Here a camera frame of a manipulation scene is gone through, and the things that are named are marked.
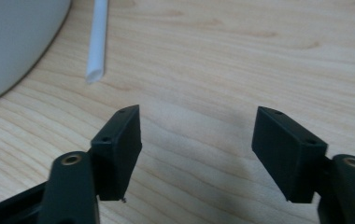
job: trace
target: wooden table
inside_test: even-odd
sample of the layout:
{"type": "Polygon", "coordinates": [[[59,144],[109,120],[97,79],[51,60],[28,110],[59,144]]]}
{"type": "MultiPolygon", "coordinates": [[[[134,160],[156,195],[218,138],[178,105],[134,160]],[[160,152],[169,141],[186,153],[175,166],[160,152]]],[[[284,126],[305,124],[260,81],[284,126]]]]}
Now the wooden table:
{"type": "Polygon", "coordinates": [[[140,105],[128,203],[102,223],[318,223],[250,144],[259,105],[355,155],[355,1],[111,0],[106,74],[84,73],[92,2],[74,0],[33,70],[0,97],[0,201],[48,178],[120,108],[140,105]]]}

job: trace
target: wood grain surface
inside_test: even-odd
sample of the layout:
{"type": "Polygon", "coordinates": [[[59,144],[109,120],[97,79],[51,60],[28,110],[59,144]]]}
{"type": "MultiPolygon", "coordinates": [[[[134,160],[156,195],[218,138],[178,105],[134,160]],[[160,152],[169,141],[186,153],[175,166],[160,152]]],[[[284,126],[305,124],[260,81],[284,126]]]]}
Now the wood grain surface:
{"type": "Polygon", "coordinates": [[[355,155],[355,0],[111,0],[106,73],[85,82],[92,1],[74,0],[50,48],[0,97],[0,201],[86,151],[140,105],[127,203],[102,223],[319,223],[287,203],[250,144],[259,105],[355,155]]]}

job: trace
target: straw tip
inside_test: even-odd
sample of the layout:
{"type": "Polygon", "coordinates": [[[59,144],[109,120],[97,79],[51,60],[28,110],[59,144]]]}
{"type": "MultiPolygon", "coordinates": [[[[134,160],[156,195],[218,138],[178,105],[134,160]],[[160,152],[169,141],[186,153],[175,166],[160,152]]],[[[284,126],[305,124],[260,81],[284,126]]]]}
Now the straw tip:
{"type": "Polygon", "coordinates": [[[93,82],[99,81],[99,79],[101,79],[101,77],[103,76],[103,73],[104,73],[103,69],[95,69],[87,73],[86,76],[87,83],[91,84],[93,82]]]}

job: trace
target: white straw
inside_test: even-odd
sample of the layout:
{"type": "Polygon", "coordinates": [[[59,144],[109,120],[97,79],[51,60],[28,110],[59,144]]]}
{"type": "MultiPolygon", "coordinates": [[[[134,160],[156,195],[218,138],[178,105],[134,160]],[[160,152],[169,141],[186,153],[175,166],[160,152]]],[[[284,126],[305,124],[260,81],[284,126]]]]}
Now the white straw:
{"type": "Polygon", "coordinates": [[[104,74],[107,2],[108,0],[95,0],[93,6],[91,40],[85,76],[88,83],[98,81],[104,74]]]}

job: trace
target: plastic straw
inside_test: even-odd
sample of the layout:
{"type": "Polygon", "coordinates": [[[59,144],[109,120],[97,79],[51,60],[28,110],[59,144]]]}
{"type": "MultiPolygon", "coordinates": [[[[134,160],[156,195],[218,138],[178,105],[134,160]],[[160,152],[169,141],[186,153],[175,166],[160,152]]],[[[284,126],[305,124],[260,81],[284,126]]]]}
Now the plastic straw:
{"type": "Polygon", "coordinates": [[[105,70],[107,2],[108,0],[95,0],[93,6],[91,40],[85,76],[88,83],[101,79],[105,70]]]}

